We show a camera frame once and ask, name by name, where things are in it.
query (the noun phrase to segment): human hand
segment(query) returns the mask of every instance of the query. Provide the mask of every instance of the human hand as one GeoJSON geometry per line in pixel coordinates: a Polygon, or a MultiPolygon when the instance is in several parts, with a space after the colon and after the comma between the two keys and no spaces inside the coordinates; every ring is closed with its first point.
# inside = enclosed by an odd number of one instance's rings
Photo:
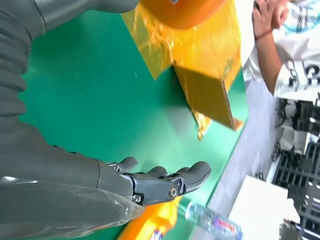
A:
{"type": "Polygon", "coordinates": [[[252,12],[254,35],[259,37],[271,31],[272,17],[278,0],[255,0],[255,2],[258,8],[254,8],[252,12]]]}
{"type": "Polygon", "coordinates": [[[273,12],[271,22],[272,29],[279,29],[282,26],[289,14],[287,4],[289,0],[278,0],[278,5],[273,12]]]}

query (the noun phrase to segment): white t-shirt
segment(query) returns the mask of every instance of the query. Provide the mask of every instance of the white t-shirt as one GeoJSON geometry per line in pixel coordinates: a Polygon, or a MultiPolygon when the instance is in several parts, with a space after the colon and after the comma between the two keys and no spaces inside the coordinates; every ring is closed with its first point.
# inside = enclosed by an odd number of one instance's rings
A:
{"type": "MultiPolygon", "coordinates": [[[[288,99],[315,98],[320,91],[320,0],[288,4],[290,14],[280,30],[274,30],[283,66],[275,96],[288,99]]],[[[262,80],[255,47],[243,69],[245,81],[262,80]]]]}

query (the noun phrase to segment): person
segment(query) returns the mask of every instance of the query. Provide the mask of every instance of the person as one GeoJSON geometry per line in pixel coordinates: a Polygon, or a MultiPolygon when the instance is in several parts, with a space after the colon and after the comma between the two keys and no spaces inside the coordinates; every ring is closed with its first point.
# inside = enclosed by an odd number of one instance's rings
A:
{"type": "Polygon", "coordinates": [[[320,89],[320,1],[255,0],[255,48],[245,81],[263,79],[274,96],[294,98],[320,89]]]}

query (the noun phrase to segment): cardboard box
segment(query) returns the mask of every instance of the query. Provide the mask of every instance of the cardboard box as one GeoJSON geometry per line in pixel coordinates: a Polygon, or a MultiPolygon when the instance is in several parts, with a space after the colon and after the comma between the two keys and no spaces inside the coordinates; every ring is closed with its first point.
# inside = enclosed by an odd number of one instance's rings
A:
{"type": "MultiPolygon", "coordinates": [[[[166,26],[142,4],[122,16],[155,81],[174,67],[198,123],[197,116],[202,116],[234,130],[243,125],[232,116],[227,95],[242,67],[234,0],[225,1],[205,22],[183,30],[166,26]]],[[[208,126],[199,125],[198,137],[208,126]]]]}

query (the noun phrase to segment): floor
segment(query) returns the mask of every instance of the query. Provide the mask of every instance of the floor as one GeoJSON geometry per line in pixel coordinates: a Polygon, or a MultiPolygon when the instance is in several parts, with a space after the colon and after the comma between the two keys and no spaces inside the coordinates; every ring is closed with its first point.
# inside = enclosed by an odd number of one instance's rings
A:
{"type": "MultiPolygon", "coordinates": [[[[246,89],[250,116],[208,205],[223,216],[230,214],[245,175],[262,171],[265,178],[267,176],[273,147],[280,137],[275,129],[278,100],[263,82],[251,81],[246,89]]],[[[210,239],[205,235],[196,229],[193,239],[210,239]]]]}

